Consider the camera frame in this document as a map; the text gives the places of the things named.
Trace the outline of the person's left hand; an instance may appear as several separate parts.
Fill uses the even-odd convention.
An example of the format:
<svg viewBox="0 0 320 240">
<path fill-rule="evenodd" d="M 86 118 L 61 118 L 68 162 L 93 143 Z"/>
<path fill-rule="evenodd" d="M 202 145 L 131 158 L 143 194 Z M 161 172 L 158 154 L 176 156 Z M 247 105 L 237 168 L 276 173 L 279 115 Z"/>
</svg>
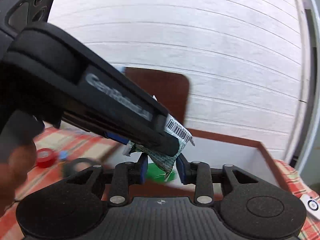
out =
<svg viewBox="0 0 320 240">
<path fill-rule="evenodd" d="M 34 138 L 44 123 L 21 111 L 15 111 L 1 131 L 1 215 L 15 199 L 15 191 L 27 179 L 37 153 Z"/>
</svg>

